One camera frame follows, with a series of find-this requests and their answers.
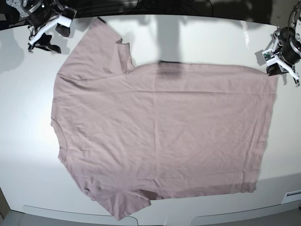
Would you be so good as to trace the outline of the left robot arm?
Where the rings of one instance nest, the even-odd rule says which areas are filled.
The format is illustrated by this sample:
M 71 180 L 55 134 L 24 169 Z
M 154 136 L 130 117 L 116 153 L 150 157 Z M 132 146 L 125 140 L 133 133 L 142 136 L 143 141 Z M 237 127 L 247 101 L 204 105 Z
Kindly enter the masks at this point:
M 290 13 L 288 25 L 271 34 L 272 42 L 262 52 L 268 76 L 289 74 L 296 86 L 300 76 L 295 65 L 301 60 L 301 2 L 298 1 Z

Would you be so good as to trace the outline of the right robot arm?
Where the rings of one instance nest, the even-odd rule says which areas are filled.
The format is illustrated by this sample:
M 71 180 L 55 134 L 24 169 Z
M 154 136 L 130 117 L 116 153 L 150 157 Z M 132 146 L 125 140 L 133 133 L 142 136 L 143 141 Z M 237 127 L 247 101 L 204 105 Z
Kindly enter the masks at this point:
M 52 35 L 46 32 L 54 27 L 60 35 L 68 38 L 76 10 L 59 0 L 2 0 L 1 3 L 14 10 L 14 19 L 22 17 L 29 22 L 29 52 L 39 48 L 61 53 L 59 46 L 51 44 Z

